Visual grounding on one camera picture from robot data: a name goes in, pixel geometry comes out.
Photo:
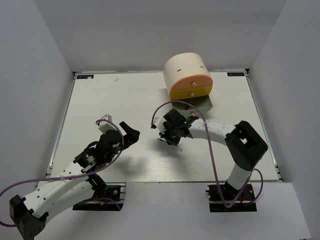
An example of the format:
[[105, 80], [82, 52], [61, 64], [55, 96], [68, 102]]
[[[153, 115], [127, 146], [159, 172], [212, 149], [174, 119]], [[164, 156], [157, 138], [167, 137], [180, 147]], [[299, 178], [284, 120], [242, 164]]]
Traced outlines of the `green pen refill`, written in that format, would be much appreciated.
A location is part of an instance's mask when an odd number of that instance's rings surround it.
[[179, 151], [179, 152], [182, 152], [182, 151], [184, 150], [183, 147], [178, 146], [178, 145], [171, 144], [171, 143], [169, 143], [167, 140], [165, 140], [165, 139], [163, 139], [163, 138], [157, 138], [156, 140], [159, 141], [159, 142], [161, 142], [161, 143], [164, 143], [164, 144], [166, 144], [166, 145], [168, 145], [168, 146], [170, 146], [170, 147], [172, 147], [172, 148], [175, 148], [175, 149], [176, 149], [177, 151]]

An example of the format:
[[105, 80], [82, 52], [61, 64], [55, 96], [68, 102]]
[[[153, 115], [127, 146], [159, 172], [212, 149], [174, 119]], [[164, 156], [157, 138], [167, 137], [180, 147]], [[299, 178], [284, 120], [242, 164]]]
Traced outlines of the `cream round drawer organizer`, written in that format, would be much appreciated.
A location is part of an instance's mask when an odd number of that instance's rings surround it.
[[186, 52], [171, 57], [163, 78], [171, 105], [183, 116], [199, 116], [213, 108], [210, 98], [214, 82], [201, 56]]

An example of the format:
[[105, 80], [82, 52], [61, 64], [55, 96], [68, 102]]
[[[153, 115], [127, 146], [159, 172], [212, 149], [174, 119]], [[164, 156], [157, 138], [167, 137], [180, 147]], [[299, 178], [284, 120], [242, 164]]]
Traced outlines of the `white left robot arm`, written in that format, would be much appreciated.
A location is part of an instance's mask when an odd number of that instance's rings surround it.
[[99, 140], [89, 143], [57, 177], [43, 179], [42, 187], [10, 199], [10, 218], [24, 240], [34, 239], [51, 219], [79, 202], [102, 200], [107, 187], [98, 173], [140, 138], [124, 121], [119, 126], [106, 119], [96, 123]]

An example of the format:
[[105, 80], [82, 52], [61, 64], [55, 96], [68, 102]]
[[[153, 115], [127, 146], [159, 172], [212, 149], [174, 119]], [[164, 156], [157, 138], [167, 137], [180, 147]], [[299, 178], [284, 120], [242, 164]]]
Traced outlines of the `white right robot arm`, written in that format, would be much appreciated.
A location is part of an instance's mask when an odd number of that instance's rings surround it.
[[153, 122], [159, 135], [168, 145], [177, 146], [181, 138], [208, 139], [224, 145], [234, 161], [234, 167], [225, 181], [226, 195], [236, 200], [244, 193], [243, 185], [268, 150], [268, 145], [247, 121], [235, 125], [207, 122], [197, 116], [188, 118], [171, 109]]

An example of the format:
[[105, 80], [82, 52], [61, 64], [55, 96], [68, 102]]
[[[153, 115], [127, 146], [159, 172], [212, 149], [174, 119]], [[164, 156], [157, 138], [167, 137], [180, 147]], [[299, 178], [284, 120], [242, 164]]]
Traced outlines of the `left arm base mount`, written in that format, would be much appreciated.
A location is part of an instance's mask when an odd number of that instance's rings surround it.
[[72, 207], [73, 211], [119, 212], [126, 197], [125, 183], [110, 183], [95, 191], [88, 200], [82, 200]]

